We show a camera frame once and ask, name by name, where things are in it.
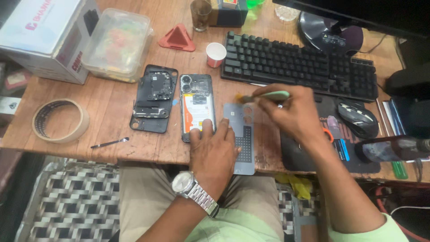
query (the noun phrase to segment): left hand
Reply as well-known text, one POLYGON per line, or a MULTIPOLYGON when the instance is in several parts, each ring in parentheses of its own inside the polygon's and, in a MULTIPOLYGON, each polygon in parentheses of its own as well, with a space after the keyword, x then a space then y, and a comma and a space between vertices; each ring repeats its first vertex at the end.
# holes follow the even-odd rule
POLYGON ((200 130, 190 131, 190 171, 200 186, 215 200, 227 187, 234 171, 234 163, 241 148, 234 146, 234 131, 223 118, 213 134, 212 121, 205 119, 200 130))

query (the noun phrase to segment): paper cup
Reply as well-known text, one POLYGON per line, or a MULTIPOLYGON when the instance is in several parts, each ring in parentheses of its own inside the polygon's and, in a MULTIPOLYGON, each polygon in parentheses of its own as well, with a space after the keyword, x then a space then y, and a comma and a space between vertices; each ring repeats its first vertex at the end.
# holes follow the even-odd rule
POLYGON ((222 60, 227 55, 227 50, 220 43, 210 43, 206 47, 206 54, 208 57, 208 65, 210 67, 219 67, 222 60))

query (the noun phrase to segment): white cable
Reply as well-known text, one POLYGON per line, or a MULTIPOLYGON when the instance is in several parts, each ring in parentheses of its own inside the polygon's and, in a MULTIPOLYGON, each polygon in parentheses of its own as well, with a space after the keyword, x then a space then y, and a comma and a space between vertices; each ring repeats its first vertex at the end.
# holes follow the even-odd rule
POLYGON ((397 210, 397 209, 401 209, 401 208, 419 208, 419 209, 430 209, 430 207, 414 207, 414 206, 401 206, 398 208, 395 208, 393 211, 391 211, 390 215, 393 215, 393 213, 397 210))

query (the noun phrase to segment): black keyboard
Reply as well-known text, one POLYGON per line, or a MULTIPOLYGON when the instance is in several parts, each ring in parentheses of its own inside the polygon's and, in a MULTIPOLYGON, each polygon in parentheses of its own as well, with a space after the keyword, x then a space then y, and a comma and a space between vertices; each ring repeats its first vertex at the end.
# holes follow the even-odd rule
POLYGON ((227 33, 221 78, 256 84, 311 87, 315 93, 364 102, 378 97, 373 61, 310 47, 227 33))

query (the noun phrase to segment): computer monitor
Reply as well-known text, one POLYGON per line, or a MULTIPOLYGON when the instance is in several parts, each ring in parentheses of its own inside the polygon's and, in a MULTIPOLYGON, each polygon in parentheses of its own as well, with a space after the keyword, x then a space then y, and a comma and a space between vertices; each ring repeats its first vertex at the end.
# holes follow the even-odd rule
POLYGON ((361 27, 403 38, 430 36, 429 0, 272 1, 301 10, 298 29, 302 40, 327 52, 359 50, 361 27))

